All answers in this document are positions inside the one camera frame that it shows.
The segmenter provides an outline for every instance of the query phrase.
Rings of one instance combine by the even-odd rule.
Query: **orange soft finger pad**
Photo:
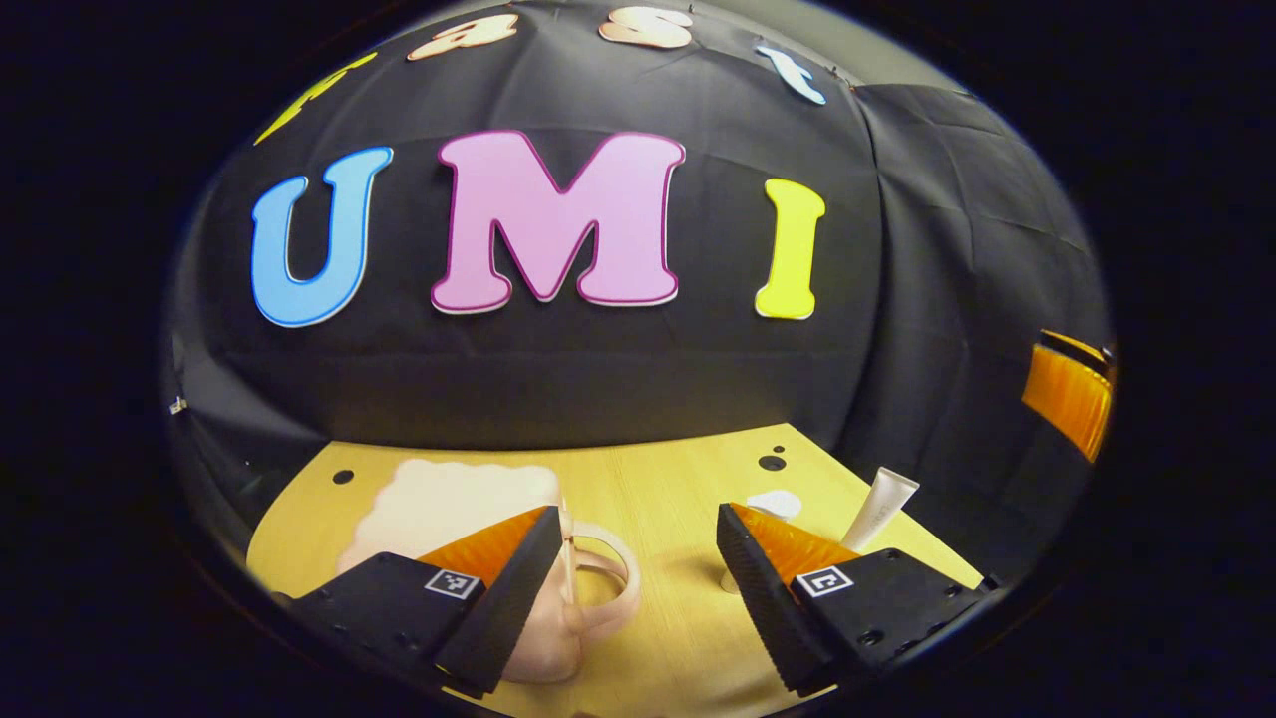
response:
[[[1111,375],[1113,367],[1099,349],[1042,330],[1032,346],[1023,404],[1068,437],[1092,464],[1108,430]]]
[[[827,569],[846,561],[854,561],[860,555],[810,532],[804,532],[792,524],[776,519],[762,511],[731,504],[740,522],[767,555],[767,561],[780,574],[789,587],[794,576]]]
[[[458,574],[478,576],[484,585],[491,587],[545,509],[545,506],[540,506],[510,517],[486,529],[480,529],[462,539],[441,546],[419,557],[417,561]]]

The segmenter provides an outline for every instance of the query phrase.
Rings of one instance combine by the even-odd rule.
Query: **white tube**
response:
[[[863,553],[864,547],[903,509],[903,504],[917,491],[917,486],[920,486],[917,482],[901,477],[886,467],[879,468],[877,478],[873,480],[873,488],[869,490],[869,497],[864,500],[864,506],[851,522],[851,528],[846,531],[842,546]]]

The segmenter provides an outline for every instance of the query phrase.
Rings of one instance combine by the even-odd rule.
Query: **orange letter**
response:
[[[518,15],[491,15],[478,18],[463,26],[448,28],[435,34],[430,42],[408,52],[407,59],[422,60],[443,55],[453,47],[477,47],[480,45],[490,45],[498,40],[505,40],[518,32],[514,29],[514,23],[517,22]]]
[[[611,42],[629,42],[648,47],[685,47],[692,42],[692,33],[683,28],[692,27],[692,18],[674,10],[656,8],[620,8],[612,10],[598,27],[598,34]]]

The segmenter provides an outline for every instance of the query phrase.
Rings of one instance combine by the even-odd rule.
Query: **light blue letter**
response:
[[[292,177],[256,200],[253,221],[253,296],[256,307],[281,326],[305,326],[330,318],[350,302],[367,259],[367,204],[373,175],[390,163],[389,147],[347,154],[328,166],[332,185],[328,261],[313,278],[297,281],[288,269],[292,205],[306,191],[306,177]]]
[[[789,87],[798,91],[799,94],[817,105],[823,105],[826,102],[824,96],[806,82],[808,79],[812,79],[810,73],[799,66],[798,62],[794,62],[792,57],[785,55],[780,50],[772,50],[771,47],[758,47],[758,52],[771,57],[771,64],[776,66],[776,71],[780,73],[780,77],[789,83]]]

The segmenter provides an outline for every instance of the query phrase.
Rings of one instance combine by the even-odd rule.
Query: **letter i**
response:
[[[805,319],[815,311],[810,269],[815,254],[815,223],[824,216],[824,199],[795,181],[769,179],[767,196],[776,205],[776,241],[771,275],[753,306],[775,319]]]

